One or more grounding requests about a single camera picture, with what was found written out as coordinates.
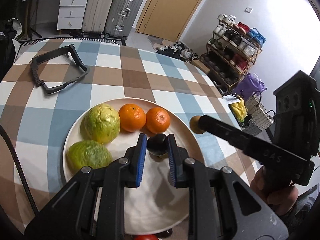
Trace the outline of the person's right hand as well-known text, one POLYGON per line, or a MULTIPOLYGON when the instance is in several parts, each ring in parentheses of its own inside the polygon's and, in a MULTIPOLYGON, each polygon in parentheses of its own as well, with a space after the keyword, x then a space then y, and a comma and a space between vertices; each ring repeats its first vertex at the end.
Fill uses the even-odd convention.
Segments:
POLYGON ((259 168, 253 180, 250 183, 250 188, 255 192, 266 204, 272 205, 274 212, 279 215, 288 213, 298 198, 298 189, 295 186, 289 186, 279 191, 274 191, 270 194, 264 194, 265 186, 264 166, 259 168))

